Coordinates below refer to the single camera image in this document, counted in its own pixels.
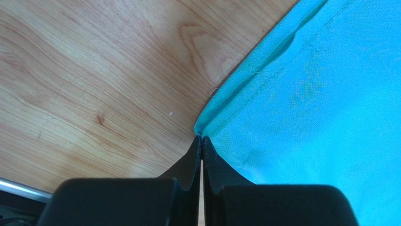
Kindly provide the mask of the mint green t shirt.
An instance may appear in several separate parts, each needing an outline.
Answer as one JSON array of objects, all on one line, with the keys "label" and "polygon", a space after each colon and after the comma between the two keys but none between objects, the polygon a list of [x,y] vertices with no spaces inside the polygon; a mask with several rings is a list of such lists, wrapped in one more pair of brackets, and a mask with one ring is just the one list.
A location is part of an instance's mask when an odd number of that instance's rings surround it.
[{"label": "mint green t shirt", "polygon": [[334,186],[361,226],[400,225],[400,1],[299,1],[194,132],[255,184]]}]

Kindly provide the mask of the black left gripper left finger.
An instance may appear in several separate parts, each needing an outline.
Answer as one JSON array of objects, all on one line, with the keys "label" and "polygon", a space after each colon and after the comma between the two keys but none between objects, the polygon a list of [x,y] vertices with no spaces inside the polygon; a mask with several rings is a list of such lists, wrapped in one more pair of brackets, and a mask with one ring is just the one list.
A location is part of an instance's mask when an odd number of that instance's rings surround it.
[{"label": "black left gripper left finger", "polygon": [[40,226],[195,226],[201,139],[156,178],[75,178],[46,205]]}]

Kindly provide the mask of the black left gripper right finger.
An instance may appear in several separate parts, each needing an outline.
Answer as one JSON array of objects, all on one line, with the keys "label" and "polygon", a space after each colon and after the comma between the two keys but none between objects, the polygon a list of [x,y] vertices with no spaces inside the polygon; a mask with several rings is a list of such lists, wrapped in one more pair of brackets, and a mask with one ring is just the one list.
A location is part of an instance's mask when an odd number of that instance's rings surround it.
[{"label": "black left gripper right finger", "polygon": [[355,226],[349,201],[333,186],[256,185],[202,143],[208,226]]}]

